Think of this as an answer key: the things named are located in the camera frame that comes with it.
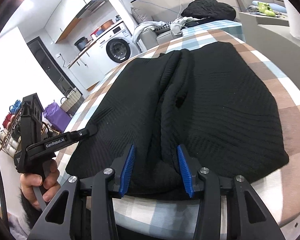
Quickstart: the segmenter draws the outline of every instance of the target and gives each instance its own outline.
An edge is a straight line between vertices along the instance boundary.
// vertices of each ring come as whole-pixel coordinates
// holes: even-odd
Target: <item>green object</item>
[[[275,13],[270,10],[265,10],[264,14],[267,16],[276,17]]]
[[[265,10],[269,10],[273,12],[270,5],[266,2],[258,2],[258,6],[259,6],[259,12],[261,13],[265,13]]]

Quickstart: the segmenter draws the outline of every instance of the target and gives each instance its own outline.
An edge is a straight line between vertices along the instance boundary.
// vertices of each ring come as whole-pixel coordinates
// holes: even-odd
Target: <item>black sweater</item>
[[[202,166],[250,183],[289,161],[274,97],[230,43],[133,60],[90,123],[98,133],[79,143],[67,173],[93,176],[133,143],[130,195],[187,198],[179,144]]]

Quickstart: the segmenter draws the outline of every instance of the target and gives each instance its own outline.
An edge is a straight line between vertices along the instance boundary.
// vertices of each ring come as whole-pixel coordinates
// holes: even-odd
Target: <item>ceiling light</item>
[[[34,4],[30,0],[24,0],[20,6],[23,10],[28,11],[34,6]]]

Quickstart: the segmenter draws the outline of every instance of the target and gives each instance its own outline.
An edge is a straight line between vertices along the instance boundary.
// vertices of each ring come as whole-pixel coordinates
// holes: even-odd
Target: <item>ceiling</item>
[[[26,5],[28,1],[29,0],[25,0],[11,16],[2,29],[0,36],[16,26],[18,26],[23,37],[27,37],[42,29],[61,2],[61,0],[30,0],[33,3],[33,7],[29,10],[25,10],[25,6],[23,5]]]

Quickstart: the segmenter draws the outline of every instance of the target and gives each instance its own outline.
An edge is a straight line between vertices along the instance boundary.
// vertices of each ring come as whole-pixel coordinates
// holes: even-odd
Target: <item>gray sleeve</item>
[[[28,237],[28,233],[30,231],[29,228],[23,228],[21,224],[25,224],[25,223],[21,223],[17,217],[10,215],[9,217],[10,233],[16,240],[26,240]]]

